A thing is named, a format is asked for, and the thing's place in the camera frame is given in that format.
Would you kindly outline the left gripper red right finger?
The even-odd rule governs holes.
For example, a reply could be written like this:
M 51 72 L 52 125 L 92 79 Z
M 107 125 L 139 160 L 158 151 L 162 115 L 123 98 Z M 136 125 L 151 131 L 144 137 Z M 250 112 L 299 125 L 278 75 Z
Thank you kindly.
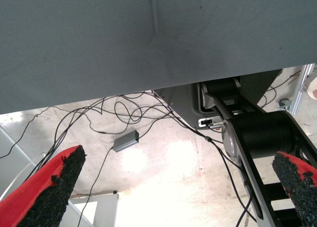
M 277 152 L 272 162 L 303 226 L 317 225 L 317 169 L 293 155 Z

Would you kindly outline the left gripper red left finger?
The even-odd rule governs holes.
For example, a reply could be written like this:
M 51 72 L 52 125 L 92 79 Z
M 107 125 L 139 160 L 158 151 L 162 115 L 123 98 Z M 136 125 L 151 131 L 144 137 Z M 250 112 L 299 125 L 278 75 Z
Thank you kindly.
M 57 154 L 0 202 L 0 225 L 59 226 L 85 160 L 81 145 Z

